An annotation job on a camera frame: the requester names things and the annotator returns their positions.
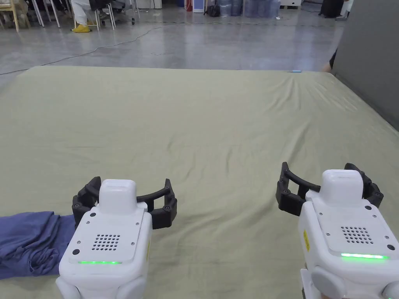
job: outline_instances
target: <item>person's foot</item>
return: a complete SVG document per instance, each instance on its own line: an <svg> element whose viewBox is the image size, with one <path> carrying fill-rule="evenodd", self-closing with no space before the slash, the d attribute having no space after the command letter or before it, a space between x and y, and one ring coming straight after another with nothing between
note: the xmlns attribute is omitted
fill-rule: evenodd
<svg viewBox="0 0 399 299"><path fill-rule="evenodd" d="M72 29L72 31L75 33L86 33L86 32L90 32L90 28L88 26L79 24L79 26L77 26L75 29Z"/></svg>

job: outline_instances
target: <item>small blue object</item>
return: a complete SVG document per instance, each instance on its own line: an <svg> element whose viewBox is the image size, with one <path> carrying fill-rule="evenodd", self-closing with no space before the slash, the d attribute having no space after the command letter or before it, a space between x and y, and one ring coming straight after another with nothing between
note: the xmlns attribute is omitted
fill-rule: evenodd
<svg viewBox="0 0 399 299"><path fill-rule="evenodd" d="M0 217L0 279L58 274L75 232L73 215L29 212Z"/></svg>

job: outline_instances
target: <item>gray wall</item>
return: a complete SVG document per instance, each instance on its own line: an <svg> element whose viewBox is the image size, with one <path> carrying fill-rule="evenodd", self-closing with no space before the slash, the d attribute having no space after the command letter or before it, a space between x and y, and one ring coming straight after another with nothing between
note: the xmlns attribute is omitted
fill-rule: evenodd
<svg viewBox="0 0 399 299"><path fill-rule="evenodd" d="M355 0L332 73L399 130L398 0Z"/></svg>

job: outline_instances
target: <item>concrete floor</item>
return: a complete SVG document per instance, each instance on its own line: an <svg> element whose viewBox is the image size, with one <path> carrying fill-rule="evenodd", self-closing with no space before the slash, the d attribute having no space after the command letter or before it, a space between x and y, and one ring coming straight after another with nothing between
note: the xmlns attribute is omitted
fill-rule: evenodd
<svg viewBox="0 0 399 299"><path fill-rule="evenodd" d="M107 21L100 32L87 34L70 32L72 21L63 16L61 29L52 22L45 28L36 23L19 35L13 29L0 30L0 73L135 39L53 65L318 71L334 52L345 26L310 12L319 9L305 4L300 11L280 10L281 20L271 20L211 18L166 6L142 12L134 26L119 23L113 31ZM0 84L17 74L0 76Z"/></svg>

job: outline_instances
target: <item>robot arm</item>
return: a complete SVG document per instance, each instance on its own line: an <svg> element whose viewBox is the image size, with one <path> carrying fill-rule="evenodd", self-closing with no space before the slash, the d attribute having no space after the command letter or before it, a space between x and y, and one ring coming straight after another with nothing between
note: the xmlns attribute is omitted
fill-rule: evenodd
<svg viewBox="0 0 399 299"><path fill-rule="evenodd" d="M154 209L162 196L163 208ZM142 299L152 230L170 227L177 214L169 179L137 197L132 180L95 177L73 197L72 210L75 233L56 280L63 298Z"/></svg>
<svg viewBox="0 0 399 299"><path fill-rule="evenodd" d="M367 199L372 205L375 205L377 208L379 208L384 194L379 191L378 186L365 175L364 171L361 171L354 164L347 163L345 165L345 170L356 170L360 173L361 178L363 179L363 198ZM298 194L291 193L290 189L288 189L290 180L299 186ZM276 199L279 203L279 209L292 215L299 216L302 205L306 202L306 193L309 190L320 192L320 188L321 187L319 185L312 184L296 176L288 168L287 162L283 162L280 180L277 182L276 192Z"/></svg>
<svg viewBox="0 0 399 299"><path fill-rule="evenodd" d="M399 243L378 210L383 194L364 172L348 163L325 171L318 186L284 162L276 199L279 209L299 216L306 299L399 299Z"/></svg>
<svg viewBox="0 0 399 299"><path fill-rule="evenodd" d="M72 211L75 218L75 230L78 227L84 213L88 212L100 202L101 178L94 177L88 182L72 200ZM164 206L154 209L154 200L164 196ZM177 215L177 199L175 198L170 180L165 180L165 187L154 193L137 197L137 202L145 202L148 213L152 216L152 229L171 227Z"/></svg>

